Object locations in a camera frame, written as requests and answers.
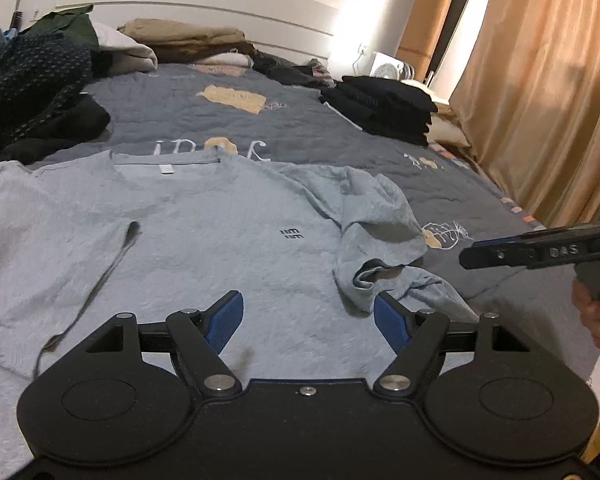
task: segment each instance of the power cord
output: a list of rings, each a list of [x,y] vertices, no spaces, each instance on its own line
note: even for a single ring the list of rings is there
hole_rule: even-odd
[[[356,64],[360,61],[360,59],[362,58],[362,56],[364,56],[364,54],[360,53],[360,55],[358,56],[358,59],[355,60],[352,64],[351,67],[353,69],[353,75],[357,76],[357,71],[356,71]]]

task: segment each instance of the circular pad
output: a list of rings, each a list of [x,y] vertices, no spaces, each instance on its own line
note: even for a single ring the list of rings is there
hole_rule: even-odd
[[[474,360],[437,377],[424,400],[429,421],[445,443],[488,462],[542,462],[581,450],[598,411],[589,387],[560,363],[535,367],[516,357]]]
[[[480,403],[493,415],[509,420],[529,420],[548,412],[554,396],[544,384],[507,377],[480,388]]]
[[[116,379],[92,379],[76,384],[62,397],[62,406],[82,420],[107,420],[122,415],[136,402],[136,389]]]
[[[52,367],[24,391],[18,423],[35,456],[87,466],[131,462],[160,449],[186,420],[190,396],[175,375],[114,354]]]

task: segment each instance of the gray t-shirt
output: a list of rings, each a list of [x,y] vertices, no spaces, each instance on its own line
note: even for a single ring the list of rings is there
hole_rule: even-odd
[[[232,288],[244,320],[221,356],[241,380],[374,380],[394,358],[368,314],[381,290],[412,310],[477,319],[446,282],[410,266],[425,250],[402,191],[354,168],[218,149],[102,152],[33,172],[2,163],[0,391],[13,402],[117,312],[157,322]],[[167,356],[146,360],[170,367]],[[0,450],[15,439],[22,456],[13,413],[0,413]]]

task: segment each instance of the t-shirt sleeve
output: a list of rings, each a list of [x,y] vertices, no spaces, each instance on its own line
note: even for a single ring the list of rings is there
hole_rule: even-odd
[[[123,218],[60,203],[17,162],[0,164],[0,366],[27,378],[134,240]]]
[[[445,280],[410,266],[427,245],[404,193],[390,179],[350,167],[285,165],[279,171],[302,184],[314,207],[340,226],[333,273],[360,310],[371,312],[375,296],[388,290],[411,310],[428,306],[453,320],[477,319]]]

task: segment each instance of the white fan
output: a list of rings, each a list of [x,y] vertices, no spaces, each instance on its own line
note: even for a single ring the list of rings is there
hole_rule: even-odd
[[[385,79],[410,79],[413,77],[411,65],[404,64],[399,59],[387,56],[382,52],[376,52],[373,65],[371,66],[371,77],[382,77]]]

